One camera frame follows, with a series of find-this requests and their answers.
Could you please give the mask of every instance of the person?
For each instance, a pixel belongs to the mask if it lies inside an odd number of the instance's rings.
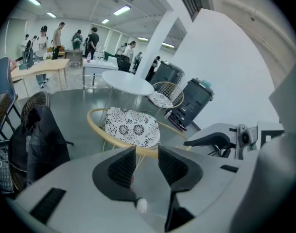
[[[133,56],[134,56],[134,50],[133,48],[136,46],[136,41],[132,41],[131,43],[128,44],[128,46],[125,48],[125,51],[123,53],[123,60],[124,61],[132,61],[133,60]]]
[[[74,34],[74,36],[72,37],[72,46],[73,46],[73,50],[80,50],[81,48],[81,44],[83,42],[83,38],[81,36],[81,30],[79,29],[78,32],[76,32]]]
[[[89,38],[90,38],[90,34],[87,36],[87,38],[85,39],[85,42],[83,43],[83,46],[85,46],[84,57],[87,57],[88,55],[87,47],[88,47]]]
[[[43,26],[40,30],[41,36],[37,38],[35,44],[39,45],[39,50],[35,52],[35,61],[44,60],[44,55],[46,54],[47,40],[46,37],[47,26]],[[46,74],[36,75],[36,81],[39,84],[40,88],[44,88],[44,84],[49,80],[46,79]]]
[[[26,35],[25,35],[25,39],[24,39],[24,40],[22,41],[22,43],[21,43],[22,56],[23,56],[23,53],[25,52],[26,47],[27,47],[27,44],[28,44],[28,42],[29,42],[28,38],[29,38],[29,35],[26,34]]]
[[[142,52],[139,52],[136,56],[135,56],[135,64],[134,64],[134,71],[133,73],[136,73],[137,71],[137,68],[139,66],[139,63],[140,63],[140,60],[141,60],[141,55],[142,55]]]
[[[152,66],[150,67],[150,70],[149,70],[148,75],[147,75],[147,77],[146,77],[146,81],[148,81],[149,83],[150,83],[151,79],[152,79],[153,76],[154,76],[154,68],[157,67],[157,62],[158,62],[159,60],[160,60],[160,57],[157,56],[157,57],[154,59],[154,61],[153,61],[153,63],[152,63]]]
[[[118,48],[118,51],[116,53],[117,56],[120,56],[121,54],[124,53],[125,51],[125,48],[127,47],[127,42],[124,43],[124,45],[121,45],[119,48]]]
[[[52,36],[52,47],[53,47],[53,53],[52,53],[52,60],[57,60],[59,49],[61,46],[60,37],[61,37],[61,30],[65,26],[64,22],[61,22],[57,29],[55,29],[54,34]]]
[[[94,53],[96,51],[97,43],[99,42],[99,36],[96,34],[97,28],[93,27],[91,29],[91,35],[88,40],[88,52],[91,53],[91,59],[94,58]]]

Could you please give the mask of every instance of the ceiling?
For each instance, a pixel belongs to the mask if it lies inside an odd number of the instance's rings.
[[[101,24],[109,19],[105,26],[133,37],[151,38],[156,26],[165,14],[165,7],[158,0],[38,0],[37,7],[21,0],[18,8],[36,14],[38,18],[49,18],[48,11],[57,17],[89,20]],[[131,10],[115,16],[119,8],[129,5]],[[185,33],[175,24],[165,42],[178,48]]]

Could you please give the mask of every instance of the gray floor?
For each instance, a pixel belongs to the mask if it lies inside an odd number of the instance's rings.
[[[110,89],[77,89],[66,90],[50,94],[51,110],[54,118],[66,140],[74,142],[74,146],[68,145],[71,159],[77,159],[89,155],[94,155],[102,151],[104,140],[100,138],[88,125],[87,113],[94,108],[103,108]],[[124,104],[127,94],[113,92],[112,103],[110,106],[119,106]],[[16,106],[20,111],[27,99],[18,100]],[[138,97],[137,106],[135,106],[136,96],[131,96],[124,108],[134,109],[136,111],[148,111],[146,113],[154,116],[158,110],[146,97]],[[9,115],[14,127],[19,125],[19,118],[14,111]],[[98,124],[100,113],[93,115],[93,120]],[[157,120],[166,122],[168,125],[174,125],[160,113]],[[160,127],[161,142],[163,145],[181,146],[184,139],[177,137],[170,130]],[[183,134],[186,137],[192,136],[197,130],[189,126]],[[7,124],[4,125],[3,132],[7,137],[12,134]],[[105,150],[111,150],[112,146],[107,144]],[[210,148],[192,148],[202,154],[207,154]],[[144,197],[148,201],[148,213],[143,215],[146,222],[156,231],[162,232],[164,229],[165,218],[170,198],[170,188],[166,183],[162,173],[158,168],[157,160],[145,158],[138,170],[134,173],[135,181],[132,185],[138,197]]]

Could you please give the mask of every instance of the black jacket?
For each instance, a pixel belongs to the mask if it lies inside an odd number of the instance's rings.
[[[35,106],[10,139],[10,163],[26,171],[27,184],[31,184],[69,160],[66,141],[51,110],[46,105]]]

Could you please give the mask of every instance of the wooden table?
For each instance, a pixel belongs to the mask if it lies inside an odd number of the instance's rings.
[[[22,79],[27,92],[27,96],[29,96],[26,83],[24,80],[25,78],[34,76],[34,75],[45,74],[47,72],[56,72],[57,78],[59,81],[59,87],[60,87],[60,90],[62,90],[59,70],[64,71],[65,82],[66,82],[66,86],[68,87],[67,78],[66,78],[66,69],[65,69],[68,61],[69,59],[44,60],[39,63],[35,63],[29,69],[19,70],[19,68],[16,68],[11,72],[12,80],[15,81],[15,80]]]

